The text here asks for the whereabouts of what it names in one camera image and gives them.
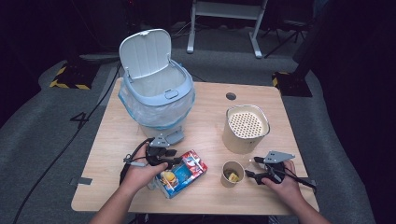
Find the black cable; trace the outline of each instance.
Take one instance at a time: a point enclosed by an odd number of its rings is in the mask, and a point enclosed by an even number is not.
[[[200,79],[201,81],[203,81],[203,82],[206,82],[206,80],[204,80],[203,78],[200,78],[200,77],[198,77],[198,76],[196,76],[196,75],[193,75],[193,74],[190,74],[192,77],[196,77],[196,78],[198,78],[198,79]]]
[[[294,172],[292,172],[290,169],[288,169],[288,168],[286,168],[286,167],[285,167],[285,169],[287,169],[288,171],[290,171],[290,172],[292,173],[292,175],[290,175],[290,174],[288,174],[288,173],[286,173],[286,172],[280,171],[280,170],[276,170],[276,169],[273,169],[273,171],[276,172],[276,173],[280,173],[280,174],[286,175],[286,176],[292,178],[293,180],[297,181],[298,183],[303,184],[303,185],[305,185],[305,186],[308,186],[309,188],[311,188],[311,189],[314,190],[314,193],[317,192],[317,187],[316,187],[315,185],[313,185],[313,184],[311,184],[311,183],[308,183],[307,181],[301,179],[301,178],[298,177]]]
[[[105,95],[102,97],[102,99],[99,101],[99,103],[96,105],[96,107],[91,111],[90,115],[87,117],[87,120],[89,120],[90,116],[93,114],[93,112],[97,109],[97,107],[99,106],[99,104],[102,103],[102,101],[105,99],[105,97],[107,96],[108,92],[110,91],[111,87],[113,86],[114,80],[116,79],[117,74],[120,71],[120,66],[121,63],[119,63],[118,68],[117,68],[117,72],[113,77],[113,80],[111,81],[110,86],[108,87]],[[37,179],[37,181],[35,182],[35,184],[32,186],[32,188],[30,189],[29,193],[26,195],[26,197],[23,199],[23,202],[20,206],[20,208],[18,209],[17,215],[14,217],[14,221],[12,223],[17,223],[18,218],[21,214],[21,211],[23,209],[23,207],[25,206],[26,202],[29,200],[30,196],[32,195],[33,191],[35,190],[35,188],[38,186],[38,184],[41,182],[41,180],[44,178],[44,176],[47,174],[47,172],[50,170],[50,168],[52,168],[53,164],[55,164],[55,162],[57,160],[59,160],[59,158],[64,154],[64,152],[67,150],[67,148],[70,146],[70,144],[72,144],[73,140],[76,138],[76,136],[78,135],[79,131],[81,131],[82,127],[84,127],[85,123],[87,121],[82,122],[81,126],[77,129],[77,131],[73,134],[72,138],[69,140],[69,142],[67,142],[67,144],[64,146],[64,148],[62,149],[62,151],[58,154],[58,156],[56,156],[56,158],[52,161],[52,163],[47,167],[47,169],[44,171],[44,173]]]
[[[140,149],[143,145],[145,145],[146,143],[151,142],[152,140],[154,140],[154,138],[148,138],[148,139],[146,139],[145,141],[143,141],[142,143],[140,143],[139,146],[137,146],[137,148],[134,150],[134,153],[132,153],[132,155],[131,155],[131,157],[130,157],[131,160],[134,159],[134,156],[136,155],[137,151],[139,151],[139,149]]]
[[[137,161],[137,160],[140,160],[140,159],[145,159],[146,157],[138,157],[138,158],[135,158],[135,159],[131,159],[131,162],[132,161]]]
[[[80,10],[78,9],[78,7],[76,6],[76,3],[74,2],[74,0],[70,0],[70,2],[73,5],[73,8],[76,10],[77,14],[79,15],[79,17],[82,20],[82,23],[84,23],[85,28],[87,28],[88,33],[90,33],[90,35],[92,36],[92,38],[96,41],[96,43],[98,43],[99,46],[101,46],[104,49],[107,49],[108,51],[112,52],[112,51],[116,51],[117,46],[105,46],[103,45],[100,40],[97,38],[96,35],[93,34],[93,32],[91,31],[90,27],[88,26],[87,22],[85,22],[84,17],[82,16]]]

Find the metal shelf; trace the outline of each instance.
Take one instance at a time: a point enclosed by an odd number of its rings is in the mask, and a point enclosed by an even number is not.
[[[200,2],[194,0],[191,8],[191,31],[189,35],[189,43],[187,45],[187,52],[194,52],[195,16],[199,15],[256,21],[254,32],[249,32],[248,36],[256,58],[261,58],[262,52],[260,51],[256,37],[259,32],[260,24],[262,23],[262,16],[264,15],[266,5],[267,0],[262,0],[261,6],[244,6],[226,3]]]

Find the container with holes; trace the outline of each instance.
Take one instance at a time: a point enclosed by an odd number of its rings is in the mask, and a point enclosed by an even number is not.
[[[124,39],[120,61],[125,73],[119,97],[147,137],[162,135],[175,144],[184,137],[183,124],[195,90],[190,73],[171,59],[171,49],[171,37],[162,29]]]
[[[236,105],[227,110],[222,140],[237,154],[247,154],[270,132],[264,113],[255,105]]]

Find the snack package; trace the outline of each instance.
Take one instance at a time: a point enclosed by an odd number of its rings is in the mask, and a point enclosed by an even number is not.
[[[180,164],[155,176],[155,183],[166,198],[175,197],[207,170],[206,164],[194,150],[184,153],[181,158]]]

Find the black curtain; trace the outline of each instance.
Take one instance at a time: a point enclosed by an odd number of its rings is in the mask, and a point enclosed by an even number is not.
[[[396,177],[396,4],[330,0],[323,12],[298,54],[309,55],[375,221],[389,223],[392,206],[386,204],[396,200],[391,185]]]
[[[92,24],[85,1],[8,0],[2,3],[0,127],[40,91],[38,78],[44,71],[61,60],[69,61],[71,54],[77,58],[79,54],[99,49],[89,31]]]

